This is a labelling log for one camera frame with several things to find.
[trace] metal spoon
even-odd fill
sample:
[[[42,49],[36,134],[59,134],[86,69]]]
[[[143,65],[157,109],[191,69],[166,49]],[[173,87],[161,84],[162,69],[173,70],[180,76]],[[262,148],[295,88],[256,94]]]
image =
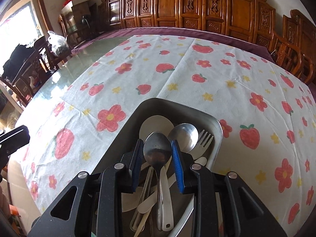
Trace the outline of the metal spoon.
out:
[[[160,191],[160,171],[172,154],[171,143],[161,132],[153,132],[144,143],[144,158],[157,175],[157,228],[162,231],[162,196]]]

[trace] metal screw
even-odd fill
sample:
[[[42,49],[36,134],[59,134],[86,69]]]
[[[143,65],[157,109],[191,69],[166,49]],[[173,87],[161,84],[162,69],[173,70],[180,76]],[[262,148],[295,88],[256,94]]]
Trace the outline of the metal screw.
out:
[[[231,178],[231,179],[236,179],[236,178],[237,178],[237,173],[235,173],[235,172],[229,172],[229,173],[228,173],[228,177]]]
[[[201,169],[201,165],[200,164],[193,164],[192,166],[192,169],[194,169],[194,170],[200,170]]]
[[[115,169],[122,169],[124,167],[124,164],[123,163],[116,163],[115,165],[114,165],[114,168]]]
[[[86,172],[80,172],[80,173],[78,174],[78,178],[83,179],[83,178],[86,178],[87,175],[88,175],[88,174],[87,174]]]

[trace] stainless steel tray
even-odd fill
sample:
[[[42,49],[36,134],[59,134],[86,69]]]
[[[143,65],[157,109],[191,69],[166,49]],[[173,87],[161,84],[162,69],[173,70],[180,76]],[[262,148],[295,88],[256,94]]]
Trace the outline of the stainless steel tray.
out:
[[[212,166],[223,139],[222,127],[218,120],[209,114],[179,103],[163,100],[160,98],[151,98],[143,101],[136,108],[100,162],[95,167],[93,173],[103,172],[107,167],[113,165],[115,162],[120,161],[124,153],[133,150],[136,145],[139,129],[142,123],[147,118],[154,115],[161,115],[168,118],[174,126],[181,123],[190,123],[197,128],[198,132],[201,132],[203,129],[205,129],[206,131],[212,133],[214,135],[214,139],[203,155],[208,160],[206,167],[209,170],[212,170]],[[173,167],[170,166],[167,173],[168,177],[170,177],[172,173]],[[140,183],[144,180],[146,174],[147,172],[143,170],[140,177]],[[193,196],[189,194],[180,194],[176,183],[171,186],[170,193],[173,207],[175,225],[174,229],[170,232],[158,231],[155,223],[156,206],[154,206],[152,209],[153,213],[151,213],[152,217],[148,218],[145,229],[139,235],[140,237],[175,237],[179,234],[193,211]],[[134,232],[130,230],[130,222],[134,211],[135,210],[122,213],[124,237],[134,236]]]

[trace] fork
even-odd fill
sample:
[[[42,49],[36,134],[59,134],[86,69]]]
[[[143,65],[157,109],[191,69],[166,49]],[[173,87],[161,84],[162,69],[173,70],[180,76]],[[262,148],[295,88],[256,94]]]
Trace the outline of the fork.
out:
[[[202,130],[198,136],[198,141],[195,147],[189,152],[192,155],[193,159],[196,160],[205,153],[207,148],[210,146],[214,136],[211,137],[211,134],[207,135],[208,132]]]

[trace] floral tablecloth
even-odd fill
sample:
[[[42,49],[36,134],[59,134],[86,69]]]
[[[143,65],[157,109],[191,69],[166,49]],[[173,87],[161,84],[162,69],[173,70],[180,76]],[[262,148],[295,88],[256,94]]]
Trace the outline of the floral tablecloth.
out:
[[[29,127],[31,141],[11,159],[21,163],[40,211],[78,172],[93,171],[129,116],[152,97],[215,116],[224,138],[213,171],[237,172],[288,236],[298,231],[315,205],[316,110],[308,87],[254,54],[177,36],[133,36],[44,114],[29,104],[18,125]],[[35,115],[42,118],[34,122]]]

